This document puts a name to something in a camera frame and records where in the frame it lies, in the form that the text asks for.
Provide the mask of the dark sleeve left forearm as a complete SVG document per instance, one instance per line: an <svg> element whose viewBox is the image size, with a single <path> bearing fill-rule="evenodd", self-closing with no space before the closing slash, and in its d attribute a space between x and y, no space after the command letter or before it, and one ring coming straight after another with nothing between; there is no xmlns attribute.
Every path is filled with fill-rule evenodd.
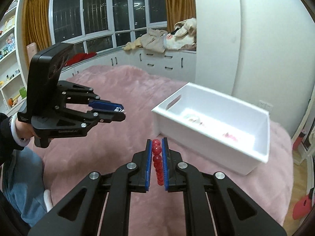
<svg viewBox="0 0 315 236"><path fill-rule="evenodd" d="M11 126L9 125L10 118L1 113L1 139L0 139L0 161L3 165L12 155L14 150L23 150L23 146L20 146L12 135Z"/></svg>

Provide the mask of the person's left hand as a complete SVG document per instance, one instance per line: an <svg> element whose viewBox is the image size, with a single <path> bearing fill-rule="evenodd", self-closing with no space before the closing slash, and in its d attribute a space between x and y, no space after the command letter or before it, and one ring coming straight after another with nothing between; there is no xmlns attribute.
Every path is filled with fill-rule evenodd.
<svg viewBox="0 0 315 236"><path fill-rule="evenodd" d="M37 136L31 124L20 122L18 119L16 119L16 132L19 138L30 139Z"/></svg>

